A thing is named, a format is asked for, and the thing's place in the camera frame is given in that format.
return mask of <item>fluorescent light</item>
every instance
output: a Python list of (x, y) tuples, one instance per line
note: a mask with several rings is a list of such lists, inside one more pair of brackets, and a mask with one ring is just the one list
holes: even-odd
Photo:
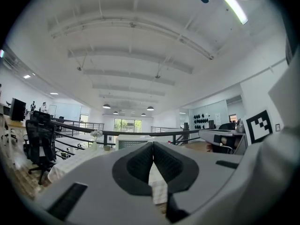
[(243, 25), (246, 24), (246, 22), (248, 22), (246, 14), (244, 13), (243, 9), (240, 7), (236, 0), (225, 0), (225, 2), (227, 2), (228, 5), (232, 8), (232, 10), (235, 12), (235, 14), (237, 15), (237, 17)]
[(111, 107), (109, 106), (109, 104), (106, 103), (106, 104), (103, 105), (103, 108), (110, 109)]

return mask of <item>computer monitor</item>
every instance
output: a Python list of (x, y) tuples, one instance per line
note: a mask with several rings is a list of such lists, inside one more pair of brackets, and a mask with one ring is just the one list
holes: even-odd
[(26, 109), (26, 103), (13, 98), (11, 100), (11, 107), (9, 117), (11, 120), (23, 121)]

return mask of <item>lamp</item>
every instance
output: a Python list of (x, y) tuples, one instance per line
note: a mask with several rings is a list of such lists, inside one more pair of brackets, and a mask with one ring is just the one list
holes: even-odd
[(103, 108), (110, 109), (111, 107), (109, 106), (109, 104), (105, 103), (105, 104), (103, 105)]

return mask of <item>person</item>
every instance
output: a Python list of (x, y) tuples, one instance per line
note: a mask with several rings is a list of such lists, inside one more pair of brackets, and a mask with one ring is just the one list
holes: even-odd
[(30, 105), (30, 112), (32, 112), (32, 113), (36, 109), (36, 105), (34, 103), (35, 102), (33, 101), (33, 103)]
[(43, 113), (47, 112), (46, 102), (43, 102), (43, 105), (41, 106), (41, 112), (43, 112)]

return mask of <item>desk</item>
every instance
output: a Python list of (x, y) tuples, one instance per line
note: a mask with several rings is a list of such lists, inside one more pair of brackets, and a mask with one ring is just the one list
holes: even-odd
[(5, 130), (5, 124), (8, 127), (8, 143), (9, 143), (9, 157), (13, 164), (15, 164), (15, 159), (13, 156), (13, 147), (11, 143), (11, 129), (21, 130), (22, 134), (23, 131), (26, 130), (25, 121), (13, 121), (10, 119), (9, 116), (3, 115), (3, 129)]
[[(75, 155), (71, 156), (66, 160), (60, 161), (56, 165), (54, 165), (48, 174), (48, 179), (50, 182), (53, 183), (56, 180), (62, 178), (66, 173), (73, 170), (83, 162), (92, 159), (96, 156), (105, 155), (114, 151), (115, 149), (111, 149), (110, 151), (104, 151), (104, 149), (101, 147), (98, 150), (95, 150), (93, 146), (85, 150), (77, 150)], [(154, 204), (167, 202), (168, 186), (154, 163), (150, 170), (148, 184), (152, 187), (152, 197)]]

